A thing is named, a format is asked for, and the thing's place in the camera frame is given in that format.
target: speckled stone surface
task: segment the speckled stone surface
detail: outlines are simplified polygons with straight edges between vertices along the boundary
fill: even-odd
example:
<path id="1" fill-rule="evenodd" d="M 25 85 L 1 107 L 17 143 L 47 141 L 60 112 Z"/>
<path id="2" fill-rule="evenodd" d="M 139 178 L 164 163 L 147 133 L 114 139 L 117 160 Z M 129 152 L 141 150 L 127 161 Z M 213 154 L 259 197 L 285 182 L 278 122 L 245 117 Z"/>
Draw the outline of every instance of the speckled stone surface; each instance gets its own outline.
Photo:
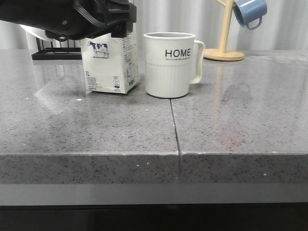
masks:
<path id="1" fill-rule="evenodd" d="M 170 100 L 143 78 L 128 95 L 86 94 L 81 61 L 30 55 L 0 52 L 0 183 L 176 181 Z"/>
<path id="2" fill-rule="evenodd" d="M 308 51 L 204 61 L 172 100 L 184 182 L 308 182 Z"/>

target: white curtain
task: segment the white curtain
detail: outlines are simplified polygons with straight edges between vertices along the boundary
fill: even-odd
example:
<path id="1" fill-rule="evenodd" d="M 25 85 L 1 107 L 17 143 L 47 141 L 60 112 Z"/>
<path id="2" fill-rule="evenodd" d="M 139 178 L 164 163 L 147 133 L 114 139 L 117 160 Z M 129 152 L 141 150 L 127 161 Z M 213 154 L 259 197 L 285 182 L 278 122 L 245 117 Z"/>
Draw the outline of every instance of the white curtain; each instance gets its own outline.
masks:
<path id="1" fill-rule="evenodd" d="M 138 7 L 139 49 L 142 35 L 180 31 L 196 35 L 208 48 L 219 43 L 224 8 L 215 0 L 134 0 Z M 250 31 L 232 17 L 230 50 L 308 49 L 308 0 L 267 0 L 268 14 L 260 28 Z M 0 49 L 35 49 L 35 39 L 18 25 L 0 22 Z"/>

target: countertop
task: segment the countertop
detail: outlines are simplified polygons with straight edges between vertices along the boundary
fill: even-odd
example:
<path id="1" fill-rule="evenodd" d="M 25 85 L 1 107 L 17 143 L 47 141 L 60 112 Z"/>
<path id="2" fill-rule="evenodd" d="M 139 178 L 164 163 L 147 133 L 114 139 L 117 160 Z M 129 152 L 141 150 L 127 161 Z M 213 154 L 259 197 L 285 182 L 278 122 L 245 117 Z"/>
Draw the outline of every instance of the countertop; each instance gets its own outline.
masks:
<path id="1" fill-rule="evenodd" d="M 87 93 L 81 61 L 0 51 L 0 203 L 308 201 L 308 51 L 244 53 L 204 59 L 166 100 L 146 94 L 142 56 L 122 95 Z M 109 196 L 84 201 L 89 187 Z"/>

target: cow illustration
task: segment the cow illustration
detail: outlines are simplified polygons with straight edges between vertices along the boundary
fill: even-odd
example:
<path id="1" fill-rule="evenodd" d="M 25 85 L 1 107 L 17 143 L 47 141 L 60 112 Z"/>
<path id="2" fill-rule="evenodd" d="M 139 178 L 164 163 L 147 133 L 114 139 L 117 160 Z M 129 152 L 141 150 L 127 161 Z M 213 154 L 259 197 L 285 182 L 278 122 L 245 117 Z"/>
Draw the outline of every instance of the cow illustration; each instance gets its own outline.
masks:
<path id="1" fill-rule="evenodd" d="M 94 58 L 109 59 L 108 46 L 106 43 L 89 42 L 88 46 L 92 46 Z"/>

